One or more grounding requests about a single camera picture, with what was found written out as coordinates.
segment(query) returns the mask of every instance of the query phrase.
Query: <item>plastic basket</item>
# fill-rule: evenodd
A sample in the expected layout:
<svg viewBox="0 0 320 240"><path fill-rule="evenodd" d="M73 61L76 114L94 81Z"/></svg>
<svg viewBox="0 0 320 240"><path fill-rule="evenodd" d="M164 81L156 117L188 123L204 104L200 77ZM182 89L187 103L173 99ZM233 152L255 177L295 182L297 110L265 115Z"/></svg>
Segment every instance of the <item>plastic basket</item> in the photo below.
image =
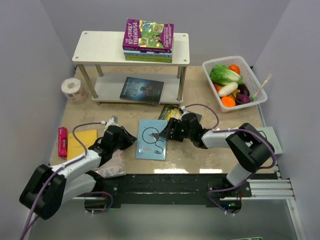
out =
<svg viewBox="0 0 320 240"><path fill-rule="evenodd" d="M205 61L202 64L202 67L203 67L205 75L208 79L211 90L212 90L216 100L219 103L221 112L227 113L227 112L231 112L231 111L235 111L235 110L239 110L239 109L244 109L244 108L258 105L258 104L261 104L261 103L264 103L265 101L267 101L268 96L267 96L266 92L262 89L259 92L259 94L256 96L254 102L250 102L250 103L242 104L242 105L237 105L237 106L233 106L233 107L224 106L216 89L215 89L215 86L213 85L213 83L210 79L210 72L211 72L212 68L218 64L222 64L222 65L226 65L226 66L230 66L232 64L237 65L240 68L240 75L243 77L243 83L246 84L246 87L250 91L251 95L255 94L255 92L259 89L261 84L258 81L257 77L255 76L254 72L249 67L248 63L241 56L227 56L227 57L222 57L222 58L217 58L217 59Z"/></svg>

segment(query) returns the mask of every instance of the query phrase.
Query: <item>beige countertop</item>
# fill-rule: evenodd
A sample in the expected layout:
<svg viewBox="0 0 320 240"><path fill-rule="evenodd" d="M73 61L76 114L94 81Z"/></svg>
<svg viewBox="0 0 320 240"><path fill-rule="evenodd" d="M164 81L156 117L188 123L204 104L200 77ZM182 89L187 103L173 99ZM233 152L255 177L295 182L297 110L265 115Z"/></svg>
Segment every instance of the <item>beige countertop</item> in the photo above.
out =
<svg viewBox="0 0 320 240"><path fill-rule="evenodd" d="M95 66L86 66L87 73L92 82L95 82L97 70ZM177 74L176 67L110 67L102 66L104 73L157 73L157 74ZM84 77L77 68L75 78L84 82ZM182 106L199 103L210 106L219 116L220 129L236 128L243 123L250 123L254 127L262 127L261 118L256 106L245 108L235 112L222 113L219 105L213 96L209 87L208 80L201 66L189 66L186 71L185 85L183 91ZM163 105L151 104L113 104L102 103L97 105L92 101L90 92L88 98L81 104L67 103L61 127L66 127L69 132L83 123L107 121L112 115L118 117L118 124L133 136L138 135L138 126L140 119L158 119ZM216 123L215 116L206 108L201 106L192 106L189 110L202 115L201 124L204 128L211 128ZM98 129L98 136L101 137L104 127L100 125L85 126L79 131L85 131L92 128ZM237 163L237 159L228 148L196 148L190 140L183 142L169 140L166 146L166 159L145 160L135 159L135 143L133 146L124 151L125 170L128 174L153 174L153 173L228 173ZM65 160L58 156L58 143L53 153L51 165L63 163ZM273 169L267 169L263 172L273 173Z"/></svg>

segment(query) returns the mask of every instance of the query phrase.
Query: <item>purple eggplant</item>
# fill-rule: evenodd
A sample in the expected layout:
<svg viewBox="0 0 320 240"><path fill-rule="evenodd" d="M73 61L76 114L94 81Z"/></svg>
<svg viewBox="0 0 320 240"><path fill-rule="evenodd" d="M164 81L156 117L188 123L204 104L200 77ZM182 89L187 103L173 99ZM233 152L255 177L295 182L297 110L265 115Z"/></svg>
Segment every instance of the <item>purple eggplant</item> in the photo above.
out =
<svg viewBox="0 0 320 240"><path fill-rule="evenodd" d="M240 84L238 86L238 89L240 90L241 94L245 94L248 97L250 97L250 92L249 92L249 90L248 90L248 88L247 88L247 86L245 84Z"/></svg>
<svg viewBox="0 0 320 240"><path fill-rule="evenodd" d="M248 104L251 102L250 97L246 94L238 94L235 98L237 105Z"/></svg>

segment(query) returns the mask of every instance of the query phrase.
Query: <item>shelf board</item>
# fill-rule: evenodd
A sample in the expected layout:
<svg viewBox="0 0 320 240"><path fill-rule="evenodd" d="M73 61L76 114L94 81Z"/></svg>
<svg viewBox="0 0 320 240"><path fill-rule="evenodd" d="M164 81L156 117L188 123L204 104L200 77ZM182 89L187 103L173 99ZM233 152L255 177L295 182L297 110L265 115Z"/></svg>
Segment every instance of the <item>shelf board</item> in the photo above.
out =
<svg viewBox="0 0 320 240"><path fill-rule="evenodd" d="M188 66L189 35L174 33L172 63L127 61L122 43L123 31L83 31L72 61L76 64L100 64L113 66Z"/></svg>
<svg viewBox="0 0 320 240"><path fill-rule="evenodd" d="M143 73L104 73L103 76L98 76L94 86L98 98L92 99L97 102L109 103L141 103L119 98L127 77L164 82L160 98L161 104L180 104L183 102L183 100L177 100L179 79L176 75Z"/></svg>

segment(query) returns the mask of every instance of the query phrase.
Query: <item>white wall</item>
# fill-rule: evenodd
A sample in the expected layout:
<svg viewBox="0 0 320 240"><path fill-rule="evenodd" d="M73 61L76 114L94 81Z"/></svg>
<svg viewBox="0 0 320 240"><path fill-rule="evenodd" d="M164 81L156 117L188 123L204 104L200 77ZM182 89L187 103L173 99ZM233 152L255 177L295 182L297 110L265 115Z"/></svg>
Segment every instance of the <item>white wall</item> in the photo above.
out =
<svg viewBox="0 0 320 240"><path fill-rule="evenodd" d="M136 18L188 33L192 65L234 55L253 65L289 1L41 0L69 57L82 31L124 31L126 19Z"/></svg>
<svg viewBox="0 0 320 240"><path fill-rule="evenodd" d="M19 196L49 161L73 67L39 0L2 1L0 36L0 239L16 240L29 212Z"/></svg>
<svg viewBox="0 0 320 240"><path fill-rule="evenodd" d="M291 179L308 239L319 239L320 216L320 2L291 0L253 67L273 73L262 105L283 148L279 168Z"/></svg>

